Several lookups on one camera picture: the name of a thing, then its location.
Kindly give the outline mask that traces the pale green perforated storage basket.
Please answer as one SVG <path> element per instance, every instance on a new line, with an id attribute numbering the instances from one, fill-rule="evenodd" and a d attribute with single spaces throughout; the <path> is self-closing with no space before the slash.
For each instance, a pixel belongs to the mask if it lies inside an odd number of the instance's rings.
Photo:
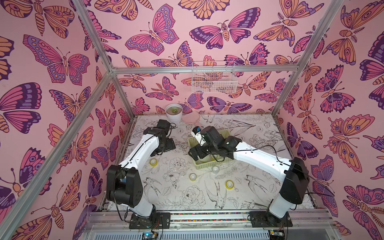
<path id="1" fill-rule="evenodd" d="M 201 127 L 194 127 L 192 130 L 192 137 L 188 138 L 189 151 L 188 155 L 193 159 L 195 168 L 197 170 L 213 167 L 219 163 L 225 163 L 231 161 L 232 159 L 228 156 L 221 156 L 219 154 L 213 154 L 210 149 L 203 147 L 203 142 L 205 141 L 203 137 L 198 137 L 196 139 L 196 134 L 201 131 Z"/>

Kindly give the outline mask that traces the small clear tape roll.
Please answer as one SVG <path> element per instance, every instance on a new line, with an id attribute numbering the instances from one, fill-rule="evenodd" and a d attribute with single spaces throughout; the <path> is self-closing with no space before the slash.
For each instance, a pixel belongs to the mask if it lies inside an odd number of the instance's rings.
<path id="1" fill-rule="evenodd" d="M 219 171 L 220 171 L 219 167 L 217 167 L 217 166 L 212 167 L 212 172 L 213 172 L 214 174 L 218 174 Z"/>

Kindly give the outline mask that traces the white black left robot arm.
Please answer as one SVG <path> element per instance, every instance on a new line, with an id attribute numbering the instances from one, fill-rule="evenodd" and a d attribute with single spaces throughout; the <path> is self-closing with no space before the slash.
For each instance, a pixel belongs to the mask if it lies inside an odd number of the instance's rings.
<path id="1" fill-rule="evenodd" d="M 175 143 L 169 138 L 172 124 L 159 120 L 155 127 L 144 130 L 134 150 L 117 166 L 107 171 L 107 200 L 116 206 L 123 205 L 140 218 L 150 218 L 156 210 L 146 200 L 140 171 L 150 157 L 174 150 Z"/>

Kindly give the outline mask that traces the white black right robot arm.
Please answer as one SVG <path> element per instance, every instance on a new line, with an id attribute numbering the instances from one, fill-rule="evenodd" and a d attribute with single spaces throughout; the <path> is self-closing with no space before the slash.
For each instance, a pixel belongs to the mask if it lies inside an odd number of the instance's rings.
<path id="1" fill-rule="evenodd" d="M 189 156 L 194 161 L 207 155 L 219 155 L 223 159 L 252 165 L 282 182 L 279 193 L 267 208 L 268 215 L 281 220 L 292 207 L 302 204 L 310 183 L 309 171 L 302 159 L 279 158 L 276 151 L 272 155 L 237 137 L 224 138 L 212 126 L 204 129 L 195 127 L 191 134 L 198 142 L 189 150 Z"/>

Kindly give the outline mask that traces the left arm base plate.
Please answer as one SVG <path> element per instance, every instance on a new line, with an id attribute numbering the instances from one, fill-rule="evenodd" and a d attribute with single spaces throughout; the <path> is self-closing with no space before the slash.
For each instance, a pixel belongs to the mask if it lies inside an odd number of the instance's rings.
<path id="1" fill-rule="evenodd" d="M 156 212 L 150 217 L 138 217 L 135 214 L 132 214 L 129 223 L 130 230 L 144 230 L 144 229 L 155 229 L 159 228 L 160 230 L 169 229 L 171 223 L 171 213 L 162 213 Z"/>

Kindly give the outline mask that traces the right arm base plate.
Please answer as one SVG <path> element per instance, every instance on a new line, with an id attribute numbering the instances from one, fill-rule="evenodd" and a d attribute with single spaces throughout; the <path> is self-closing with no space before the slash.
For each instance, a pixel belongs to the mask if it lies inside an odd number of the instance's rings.
<path id="1" fill-rule="evenodd" d="M 280 219 L 267 211 L 251 211 L 248 220 L 253 228 L 292 227 L 293 223 L 288 212 Z"/>

